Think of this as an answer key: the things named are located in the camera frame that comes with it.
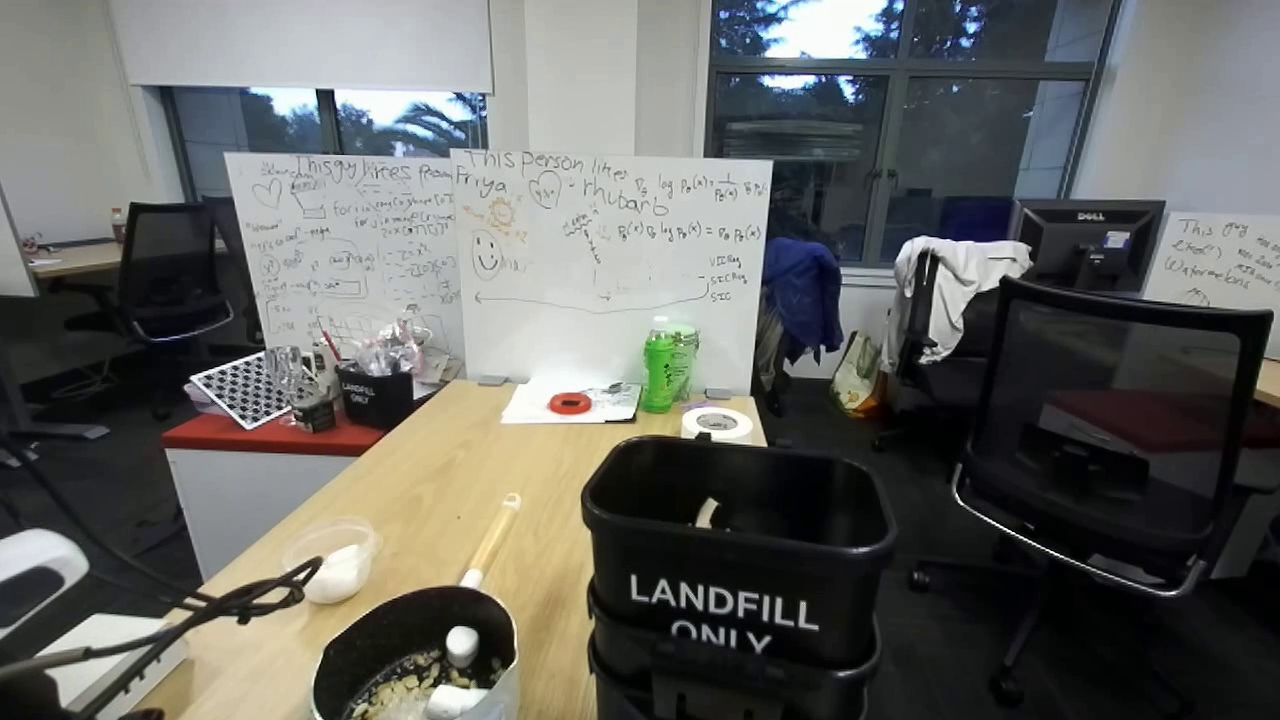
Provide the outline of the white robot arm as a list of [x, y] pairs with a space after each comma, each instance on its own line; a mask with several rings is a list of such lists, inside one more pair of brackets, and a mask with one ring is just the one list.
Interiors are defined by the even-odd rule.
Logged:
[[87, 551], [52, 529], [19, 529], [0, 541], [0, 637], [33, 628], [87, 582]]

